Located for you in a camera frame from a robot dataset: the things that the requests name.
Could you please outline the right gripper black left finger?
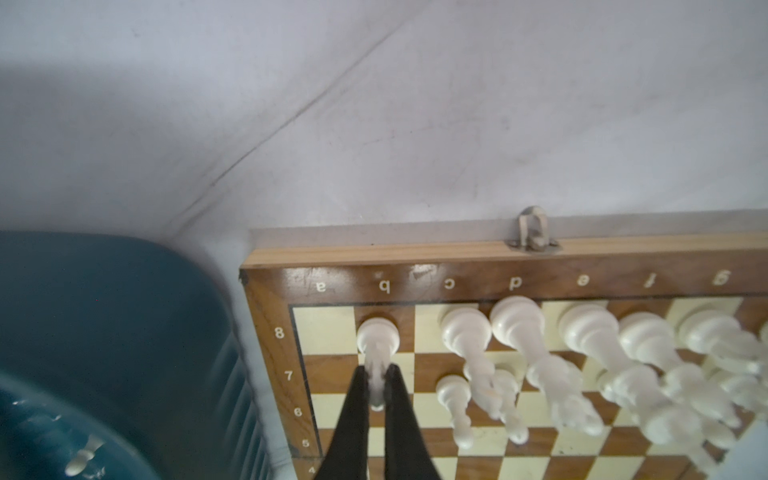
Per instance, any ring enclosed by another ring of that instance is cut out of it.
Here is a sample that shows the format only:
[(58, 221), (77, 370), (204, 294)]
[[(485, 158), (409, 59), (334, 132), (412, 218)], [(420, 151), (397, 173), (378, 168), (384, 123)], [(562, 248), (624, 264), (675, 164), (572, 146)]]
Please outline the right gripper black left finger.
[(354, 370), (328, 452), (315, 480), (365, 480), (370, 393), (364, 366)]

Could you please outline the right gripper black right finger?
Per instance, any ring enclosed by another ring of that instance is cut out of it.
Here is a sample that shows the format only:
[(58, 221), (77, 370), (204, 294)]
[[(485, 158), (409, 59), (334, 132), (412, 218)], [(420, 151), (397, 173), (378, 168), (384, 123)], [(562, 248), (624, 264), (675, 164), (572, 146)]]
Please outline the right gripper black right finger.
[(385, 479), (440, 480), (426, 448), (399, 366), (390, 364), (384, 379)]

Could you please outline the white chess knight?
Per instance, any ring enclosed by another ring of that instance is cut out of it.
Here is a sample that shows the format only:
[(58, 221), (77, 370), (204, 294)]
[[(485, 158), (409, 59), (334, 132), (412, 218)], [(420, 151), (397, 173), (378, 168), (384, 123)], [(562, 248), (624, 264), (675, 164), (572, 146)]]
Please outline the white chess knight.
[(398, 351), (400, 335), (396, 325), (383, 317), (365, 320), (357, 330), (357, 348), (364, 356), (369, 386), (369, 402), (373, 411), (385, 406), (386, 372), (391, 357)]

